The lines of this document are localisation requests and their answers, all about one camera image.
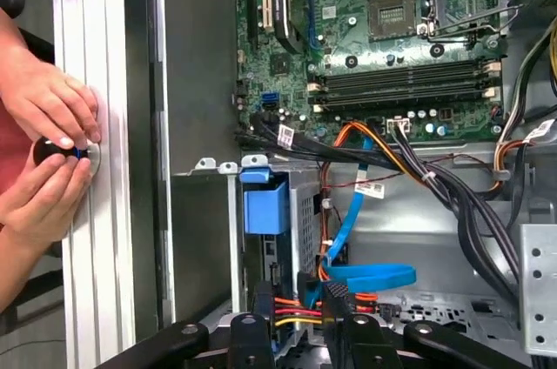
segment motherboard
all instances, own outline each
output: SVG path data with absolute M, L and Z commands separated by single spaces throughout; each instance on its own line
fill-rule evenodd
M 237 0 L 234 103 L 330 144 L 347 121 L 415 144 L 497 139 L 505 0 Z

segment integrated circuit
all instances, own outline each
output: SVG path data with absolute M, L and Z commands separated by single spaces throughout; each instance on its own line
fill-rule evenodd
M 287 75 L 290 73 L 290 54 L 271 54 L 269 71 L 272 76 Z
M 405 37 L 416 32 L 416 0 L 368 0 L 370 39 Z

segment red shirt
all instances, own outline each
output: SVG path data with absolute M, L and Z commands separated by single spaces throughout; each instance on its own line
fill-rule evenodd
M 27 134 L 19 128 L 0 100 L 0 194 L 6 192 L 22 172 L 30 148 Z

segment barcode label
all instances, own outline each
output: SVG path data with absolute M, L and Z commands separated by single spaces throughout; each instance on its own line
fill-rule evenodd
M 337 17 L 336 6 L 324 6 L 322 12 L 323 12 L 323 19 L 334 19 Z
M 292 140 L 294 139 L 294 129 L 281 124 L 278 127 L 277 144 L 285 149 L 292 148 Z
M 358 170 L 356 175 L 356 186 L 354 191 L 366 195 L 367 197 L 383 199 L 385 198 L 385 186 L 374 182 L 366 182 L 367 171 Z
M 367 197 L 383 199 L 385 198 L 385 186 L 383 184 L 375 184 L 374 182 L 362 182 L 356 184 L 354 191 L 366 195 Z
M 526 136 L 526 138 L 524 139 L 524 143 L 530 143 L 530 140 L 533 138 L 545 136 L 551 129 L 551 126 L 554 124 L 554 122 L 554 119 L 548 119 L 547 121 L 541 123 L 538 128 L 532 130 L 530 134 Z

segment green circuit board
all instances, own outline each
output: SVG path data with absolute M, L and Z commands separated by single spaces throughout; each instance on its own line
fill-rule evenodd
M 249 115 L 265 110 L 262 98 L 275 93 L 279 102 L 273 109 L 282 123 L 328 144 L 345 121 L 373 121 L 377 128 L 388 133 L 386 121 L 400 117 L 409 118 L 407 135 L 414 143 L 490 141 L 498 137 L 500 118 L 493 114 L 502 104 L 500 92 L 473 101 L 430 101 L 412 106 L 395 103 L 329 112 L 318 111 L 308 104 L 306 86 L 308 72 L 310 76 L 338 77 L 360 72 L 388 72 L 400 67 L 497 60 L 506 51 L 503 38 L 484 34 L 470 43 L 459 39 L 463 36 L 452 36 L 451 43 L 442 44 L 442 56 L 434 57 L 433 43 L 418 32 L 420 6 L 423 5 L 420 0 L 312 0 L 312 6 L 306 6 L 305 17 L 300 19 L 298 11 L 294 18 L 308 25 L 309 35 L 319 37 L 319 42 L 308 39 L 305 54 L 293 55 L 285 50 L 273 32 L 265 32 L 262 28 L 258 29 L 257 45 L 253 45 L 248 34 L 247 1 L 237 1 L 238 79 L 243 82 L 245 91 L 236 102 L 242 124 L 249 126 Z M 299 8 L 303 0 L 293 1 Z M 261 3 L 262 0 L 257 0 L 259 8 Z M 497 0 L 446 0 L 446 19 L 457 23 L 497 4 Z M 311 31 L 312 23 L 306 21 L 310 11 L 314 15 L 315 31 Z M 497 24 L 499 18 L 493 15 L 480 21 Z M 349 57 L 356 57 L 357 64 L 350 65 Z

